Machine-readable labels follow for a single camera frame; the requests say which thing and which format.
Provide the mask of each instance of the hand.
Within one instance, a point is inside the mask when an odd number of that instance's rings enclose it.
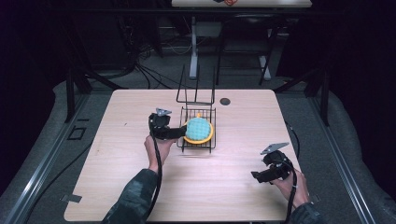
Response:
[[[177,139],[168,139],[168,140],[156,139],[158,150],[160,151],[162,164],[165,163],[165,160],[169,155],[170,148],[172,144],[174,144],[176,141]],[[151,135],[146,137],[145,147],[148,153],[148,162],[149,162],[148,168],[154,171],[155,173],[158,173],[158,162],[157,162],[157,157],[155,156],[154,141],[152,140]]]
[[[309,203],[310,200],[304,174],[296,169],[294,169],[294,171],[296,172],[297,176],[297,190],[296,194],[294,195],[293,207],[297,208],[303,203]],[[290,172],[290,175],[284,180],[276,179],[271,181],[271,183],[280,189],[280,192],[282,192],[286,200],[288,200],[290,197],[291,187],[293,186],[293,176],[293,172]]]

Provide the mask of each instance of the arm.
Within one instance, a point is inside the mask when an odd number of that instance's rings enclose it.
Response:
[[[170,147],[176,140],[157,140],[161,161],[164,164]],[[146,223],[151,206],[151,198],[157,186],[158,163],[154,141],[146,137],[148,169],[142,169],[123,189],[117,202],[106,214],[102,223]]]
[[[309,200],[308,187],[303,173],[295,170],[297,176],[297,190],[293,200],[295,210],[291,214],[291,222],[298,224],[322,224],[325,223],[322,215],[315,209]],[[291,187],[293,185],[293,173],[284,180],[273,180],[271,183],[276,185],[283,196],[288,200],[290,197]]]

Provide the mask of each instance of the dark background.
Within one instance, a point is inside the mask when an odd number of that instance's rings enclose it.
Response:
[[[52,88],[65,80],[71,64],[116,69],[130,63],[115,20],[80,16],[66,21],[71,39],[81,37],[80,45],[70,42],[58,21],[40,9],[45,1],[9,2],[0,9],[1,193],[40,134],[54,104]],[[363,161],[375,181],[396,199],[396,5],[392,0],[313,4],[347,9],[347,14],[341,21],[300,20],[276,75],[297,77],[318,66],[333,49],[334,36],[339,37],[342,44],[329,69],[331,91],[355,125]],[[111,4],[103,0],[98,6]],[[87,20],[96,20],[96,25],[86,29]],[[107,48],[95,51],[97,44]]]

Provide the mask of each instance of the sleeve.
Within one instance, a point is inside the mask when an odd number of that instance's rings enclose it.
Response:
[[[125,186],[121,196],[108,211],[102,223],[146,223],[156,186],[157,174],[150,169],[141,170]]]
[[[324,224],[323,216],[312,203],[304,203],[291,214],[293,224]]]

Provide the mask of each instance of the blue sponge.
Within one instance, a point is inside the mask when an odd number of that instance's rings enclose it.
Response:
[[[210,130],[210,124],[206,119],[190,119],[187,123],[186,137],[193,141],[201,141],[210,135]]]

